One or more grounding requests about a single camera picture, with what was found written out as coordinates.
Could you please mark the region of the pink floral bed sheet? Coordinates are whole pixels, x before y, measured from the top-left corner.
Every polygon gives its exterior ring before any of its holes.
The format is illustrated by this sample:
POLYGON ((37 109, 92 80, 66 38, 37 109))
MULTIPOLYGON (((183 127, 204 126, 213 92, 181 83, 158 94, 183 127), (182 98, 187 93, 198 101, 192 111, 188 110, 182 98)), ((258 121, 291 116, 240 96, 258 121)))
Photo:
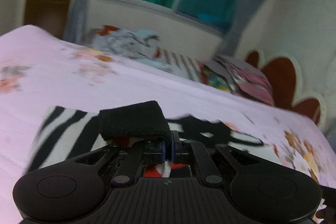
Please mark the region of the pink floral bed sheet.
POLYGON ((335 187, 335 153, 308 118, 23 26, 1 36, 1 223, 21 221, 12 191, 34 160, 44 167, 103 147, 98 113, 146 101, 168 119, 223 122, 265 143, 253 154, 335 187))

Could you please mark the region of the light blue crumpled clothes pile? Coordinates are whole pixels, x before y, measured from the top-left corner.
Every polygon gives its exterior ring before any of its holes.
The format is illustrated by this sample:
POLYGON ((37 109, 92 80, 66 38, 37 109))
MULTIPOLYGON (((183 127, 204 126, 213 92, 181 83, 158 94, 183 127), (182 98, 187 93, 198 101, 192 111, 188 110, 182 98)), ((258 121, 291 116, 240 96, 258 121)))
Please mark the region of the light blue crumpled clothes pile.
POLYGON ((168 72, 170 67, 157 56, 160 42, 160 37, 155 31, 145 29, 112 31, 105 27, 93 38, 91 48, 168 72))

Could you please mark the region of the grey striped white pillow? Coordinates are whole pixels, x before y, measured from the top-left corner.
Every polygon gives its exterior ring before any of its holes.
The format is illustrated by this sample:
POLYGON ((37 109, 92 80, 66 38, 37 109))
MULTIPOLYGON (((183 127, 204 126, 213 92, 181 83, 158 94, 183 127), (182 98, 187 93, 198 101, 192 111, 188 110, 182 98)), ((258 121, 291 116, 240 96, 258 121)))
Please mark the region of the grey striped white pillow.
POLYGON ((202 83, 201 71, 203 63, 191 57, 158 48, 155 61, 160 61, 173 75, 202 83))

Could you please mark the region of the pink grey folded bedding stack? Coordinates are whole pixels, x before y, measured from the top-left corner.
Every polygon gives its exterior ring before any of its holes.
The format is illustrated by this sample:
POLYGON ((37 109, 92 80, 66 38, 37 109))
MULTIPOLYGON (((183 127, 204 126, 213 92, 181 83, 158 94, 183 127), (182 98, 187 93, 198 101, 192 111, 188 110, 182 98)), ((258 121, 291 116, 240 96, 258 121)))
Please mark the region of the pink grey folded bedding stack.
POLYGON ((274 106, 272 87, 266 76, 240 59, 215 56, 202 65, 201 80, 213 88, 274 106))

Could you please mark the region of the red white scalloped headboard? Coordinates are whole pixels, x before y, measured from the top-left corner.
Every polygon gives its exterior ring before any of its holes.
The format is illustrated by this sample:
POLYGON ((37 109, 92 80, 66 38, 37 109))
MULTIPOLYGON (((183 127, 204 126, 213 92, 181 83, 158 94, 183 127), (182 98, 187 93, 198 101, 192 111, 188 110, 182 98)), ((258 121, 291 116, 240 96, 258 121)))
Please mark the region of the red white scalloped headboard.
POLYGON ((302 71, 294 57, 282 54, 267 60, 263 51, 254 50, 247 54, 245 61, 266 76, 277 108, 304 115, 323 128, 326 101, 321 94, 303 87, 302 71))

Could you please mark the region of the striped black white red sweater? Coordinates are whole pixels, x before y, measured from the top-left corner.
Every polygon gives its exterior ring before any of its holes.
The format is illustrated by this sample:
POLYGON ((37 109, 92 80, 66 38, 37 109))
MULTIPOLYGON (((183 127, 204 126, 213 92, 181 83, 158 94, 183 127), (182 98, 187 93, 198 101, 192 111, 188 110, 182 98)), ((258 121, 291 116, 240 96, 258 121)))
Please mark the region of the striped black white red sweater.
POLYGON ((223 122, 210 122, 185 115, 166 119, 156 101, 147 101, 98 113, 55 106, 49 110, 33 142, 27 172, 71 159, 120 141, 131 139, 170 141, 176 131, 182 140, 195 140, 207 148, 236 144, 245 150, 265 147, 250 134, 231 129, 223 122))

